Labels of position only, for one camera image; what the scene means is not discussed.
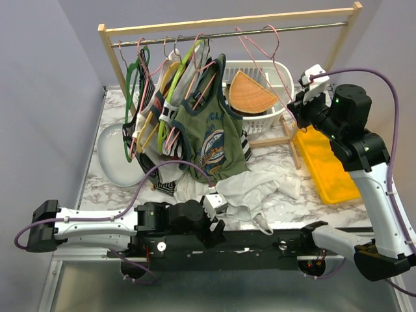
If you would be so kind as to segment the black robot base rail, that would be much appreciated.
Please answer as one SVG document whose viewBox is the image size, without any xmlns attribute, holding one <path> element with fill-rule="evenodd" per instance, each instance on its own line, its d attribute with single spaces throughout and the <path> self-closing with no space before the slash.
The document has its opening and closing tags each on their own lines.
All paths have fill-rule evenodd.
<svg viewBox="0 0 416 312">
<path fill-rule="evenodd" d="M 301 245 L 299 229 L 278 229 L 270 236 L 259 230 L 224 231 L 226 242 L 207 249 L 192 233 L 139 231 L 124 251 L 108 255 L 125 258 L 152 272 L 220 270 L 297 270 L 310 268 L 332 254 Z"/>
</svg>

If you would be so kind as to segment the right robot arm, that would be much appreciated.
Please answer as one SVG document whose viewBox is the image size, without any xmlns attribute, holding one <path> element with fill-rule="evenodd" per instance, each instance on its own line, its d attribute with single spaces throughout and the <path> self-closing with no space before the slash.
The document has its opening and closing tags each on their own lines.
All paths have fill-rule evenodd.
<svg viewBox="0 0 416 312">
<path fill-rule="evenodd" d="M 392 156 L 383 139 L 366 129 L 372 100 L 354 84 L 335 89 L 331 105 L 325 93 L 297 93 L 287 105 L 301 128 L 313 126 L 330 141 L 335 157 L 356 185 L 370 218 L 374 238 L 365 239 L 318 221 L 304 226 L 299 247 L 305 254 L 327 249 L 352 261 L 369 281 L 386 280 L 415 266 L 410 242 L 415 232 L 403 215 L 394 185 L 387 180 Z"/>
</svg>

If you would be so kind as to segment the white tank top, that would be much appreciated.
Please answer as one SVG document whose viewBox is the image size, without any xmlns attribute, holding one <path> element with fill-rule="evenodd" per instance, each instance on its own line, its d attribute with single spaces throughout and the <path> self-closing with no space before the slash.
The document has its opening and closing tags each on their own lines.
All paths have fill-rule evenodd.
<svg viewBox="0 0 416 312">
<path fill-rule="evenodd" d="M 270 236 L 274 230 L 266 221 L 262 201 L 276 191 L 297 200 L 300 197 L 302 179 L 294 166 L 287 161 L 271 164 L 234 175 L 216 184 L 216 191 L 223 195 L 228 208 L 222 216 L 239 222 L 251 223 L 256 229 Z"/>
</svg>

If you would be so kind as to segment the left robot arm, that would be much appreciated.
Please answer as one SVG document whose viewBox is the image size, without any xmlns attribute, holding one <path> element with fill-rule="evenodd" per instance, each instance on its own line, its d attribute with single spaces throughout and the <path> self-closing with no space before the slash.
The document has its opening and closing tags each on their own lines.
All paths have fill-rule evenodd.
<svg viewBox="0 0 416 312">
<path fill-rule="evenodd" d="M 146 202 L 124 211 L 78 211 L 47 200 L 32 216 L 26 251 L 53 252 L 61 244 L 126 252 L 163 253 L 169 237 L 191 237 L 211 248 L 225 241 L 225 223 L 218 215 L 228 203 L 217 194 L 184 203 Z"/>
</svg>

